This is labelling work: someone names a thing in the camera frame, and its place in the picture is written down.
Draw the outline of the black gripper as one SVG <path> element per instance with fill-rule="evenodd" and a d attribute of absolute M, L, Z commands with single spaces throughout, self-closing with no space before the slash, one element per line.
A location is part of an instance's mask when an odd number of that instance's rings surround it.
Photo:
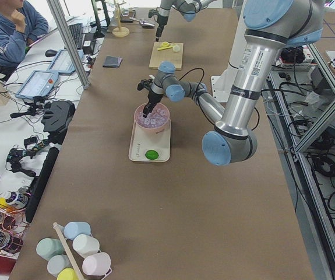
<path fill-rule="evenodd" d="M 147 105 L 143 108 L 143 117 L 147 118 L 148 114 L 150 114 L 157 103 L 161 102 L 161 99 L 163 98 L 163 94 L 155 93 L 151 89 L 149 90 L 149 93 L 147 95 L 148 102 Z"/>
<path fill-rule="evenodd" d="M 158 23 L 158 29 L 156 31 L 156 42 L 159 42 L 160 36 L 161 36 L 161 30 L 164 29 L 164 27 L 168 23 L 168 17 L 163 16 L 161 14 L 157 15 L 157 23 Z"/>

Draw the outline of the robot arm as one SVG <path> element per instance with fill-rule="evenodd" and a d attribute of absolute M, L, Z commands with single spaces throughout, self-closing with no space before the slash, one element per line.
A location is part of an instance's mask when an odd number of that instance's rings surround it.
<path fill-rule="evenodd" d="M 156 22 L 158 24 L 156 30 L 156 42 L 159 42 L 162 37 L 163 30 L 168 23 L 170 10 L 174 8 L 183 18 L 190 22 L 195 18 L 195 15 L 206 9 L 214 0 L 194 0 L 188 3 L 184 0 L 162 0 L 160 5 L 155 9 L 150 9 L 148 17 L 153 18 L 157 16 Z"/>
<path fill-rule="evenodd" d="M 283 48 L 318 41 L 323 15 L 323 1 L 245 2 L 246 44 L 226 105 L 216 101 L 204 84 L 178 80 L 174 65 L 164 61 L 148 85 L 143 116 L 147 117 L 164 96 L 173 102 L 189 97 L 214 126 L 202 139 L 203 154 L 211 164 L 225 166 L 251 158 L 257 140 L 248 122 L 271 65 Z"/>

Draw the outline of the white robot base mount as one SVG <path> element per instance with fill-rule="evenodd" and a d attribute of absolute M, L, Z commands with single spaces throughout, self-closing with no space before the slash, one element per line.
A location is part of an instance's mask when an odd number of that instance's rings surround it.
<path fill-rule="evenodd" d="M 246 40 L 244 37 L 246 26 L 243 19 L 246 3 L 247 0 L 244 0 L 242 1 L 241 6 L 236 5 L 236 7 L 239 7 L 240 14 L 238 17 L 238 25 L 234 42 L 232 44 L 231 54 L 228 60 L 228 67 L 220 76 L 211 77 L 213 97 L 220 103 L 225 103 L 228 100 L 231 87 L 242 61 L 244 48 L 246 47 Z"/>

